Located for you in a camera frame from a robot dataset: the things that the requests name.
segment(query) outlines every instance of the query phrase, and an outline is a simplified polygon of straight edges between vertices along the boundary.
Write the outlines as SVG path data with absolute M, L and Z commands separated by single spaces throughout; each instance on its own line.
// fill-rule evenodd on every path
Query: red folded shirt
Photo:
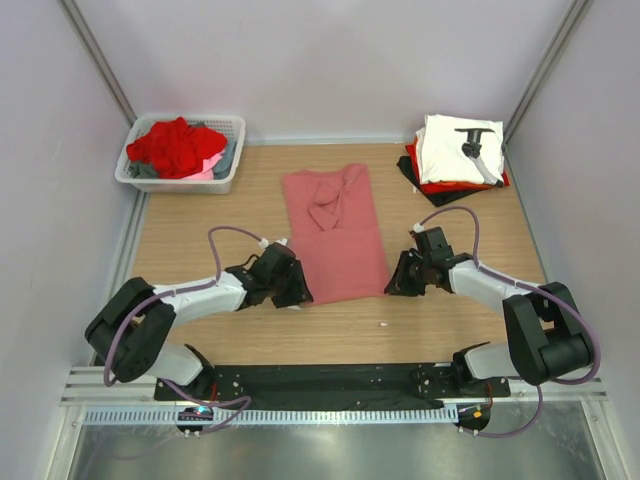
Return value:
M 411 166 L 413 167 L 413 173 L 416 178 L 420 179 L 420 170 L 418 168 L 418 157 L 416 155 L 416 144 L 418 143 L 418 139 L 416 138 L 411 145 L 405 145 L 404 148 L 407 149 L 407 153 L 411 157 Z M 509 177 L 507 176 L 507 172 L 502 172 L 502 181 L 504 182 L 504 186 L 508 187 Z M 493 188 L 493 185 L 486 184 L 478 184 L 478 183 L 469 183 L 469 182 L 437 182 L 437 183 L 425 183 L 424 185 L 420 185 L 420 191 L 425 194 L 432 193 L 443 193 L 443 192 L 457 192 L 460 190 L 488 190 L 489 188 Z
M 158 178 L 184 178 L 202 172 L 202 162 L 222 152 L 227 138 L 210 128 L 194 128 L 178 117 L 157 122 L 144 137 L 127 145 L 132 162 L 151 163 Z

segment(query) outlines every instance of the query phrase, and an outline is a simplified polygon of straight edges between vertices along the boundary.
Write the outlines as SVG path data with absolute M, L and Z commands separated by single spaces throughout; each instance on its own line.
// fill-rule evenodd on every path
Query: red cloth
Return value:
M 416 144 L 418 139 L 416 138 L 411 145 L 405 145 L 407 153 L 411 157 L 411 166 L 413 167 L 413 173 L 417 179 L 420 179 L 420 170 L 418 169 L 418 157 L 416 155 Z M 507 172 L 502 172 L 502 181 L 504 186 L 508 187 L 509 177 Z M 444 193 L 444 192 L 457 192 L 460 190 L 488 190 L 493 188 L 493 185 L 480 185 L 477 183 L 469 182 L 437 182 L 437 183 L 425 183 L 420 185 L 420 191 L 424 194 L 432 193 Z
M 158 178 L 184 178 L 202 172 L 202 161 L 222 152 L 227 138 L 210 128 L 190 127 L 178 117 L 157 122 L 144 137 L 127 145 L 132 162 L 151 163 Z
M 302 263 L 313 305 L 384 294 L 389 269 L 366 165 L 284 175 L 289 247 Z

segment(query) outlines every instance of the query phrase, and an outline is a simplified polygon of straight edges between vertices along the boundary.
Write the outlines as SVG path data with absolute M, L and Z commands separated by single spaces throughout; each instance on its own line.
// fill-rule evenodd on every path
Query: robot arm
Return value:
M 582 326 L 536 293 L 543 290 L 576 309 L 566 286 L 526 283 L 476 265 L 471 255 L 453 253 L 439 227 L 410 233 L 417 248 L 402 252 L 385 293 L 424 295 L 427 285 L 435 285 L 504 315 L 506 344 L 473 346 L 454 355 L 467 380 L 519 376 L 540 385 L 593 361 L 593 345 Z M 553 322 L 553 327 L 543 329 L 541 320 Z
M 266 247 L 251 266 L 228 267 L 217 282 L 212 278 L 180 285 L 149 285 L 142 278 L 127 281 L 85 331 L 85 338 L 105 361 L 116 331 L 137 305 L 157 299 L 140 312 L 120 340 L 112 371 L 123 383 L 147 374 L 184 387 L 195 398 L 206 396 L 213 367 L 188 345 L 165 344 L 169 330 L 207 315 L 234 312 L 259 305 L 267 297 L 276 308 L 313 301 L 300 261 L 280 243 Z

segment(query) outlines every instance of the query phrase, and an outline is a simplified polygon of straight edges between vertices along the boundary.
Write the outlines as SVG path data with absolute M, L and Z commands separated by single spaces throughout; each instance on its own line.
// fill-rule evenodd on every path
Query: white folded shirt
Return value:
M 467 142 L 467 132 L 457 128 L 490 128 L 480 138 L 480 157 L 486 170 L 496 178 L 502 177 L 502 122 L 469 120 L 466 118 L 426 115 L 425 128 L 416 135 L 416 155 L 420 183 L 470 182 L 483 184 L 485 178 L 472 160 L 462 151 Z

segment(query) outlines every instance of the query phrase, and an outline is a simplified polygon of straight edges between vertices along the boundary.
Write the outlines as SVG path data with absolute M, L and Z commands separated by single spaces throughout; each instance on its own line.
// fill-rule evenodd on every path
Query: pile of clothes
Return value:
M 178 117 L 156 122 L 143 137 L 127 145 L 133 178 L 220 180 L 229 175 L 235 140 Z
M 436 207 L 509 185 L 502 154 L 502 122 L 425 116 L 398 168 Z

